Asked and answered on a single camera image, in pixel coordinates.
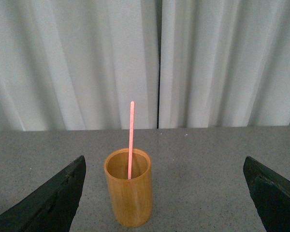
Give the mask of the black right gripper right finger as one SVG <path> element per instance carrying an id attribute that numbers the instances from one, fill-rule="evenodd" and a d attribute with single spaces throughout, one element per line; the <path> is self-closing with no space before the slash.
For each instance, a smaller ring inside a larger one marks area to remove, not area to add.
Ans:
<path id="1" fill-rule="evenodd" d="M 290 232 L 290 181 L 250 156 L 243 173 L 266 231 Z"/>

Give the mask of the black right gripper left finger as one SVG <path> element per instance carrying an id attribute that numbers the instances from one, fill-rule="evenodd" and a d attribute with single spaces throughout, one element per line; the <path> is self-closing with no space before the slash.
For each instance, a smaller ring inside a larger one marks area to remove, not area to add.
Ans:
<path id="1" fill-rule="evenodd" d="M 0 215 L 0 232 L 68 232 L 83 192 L 86 161 L 80 156 Z"/>

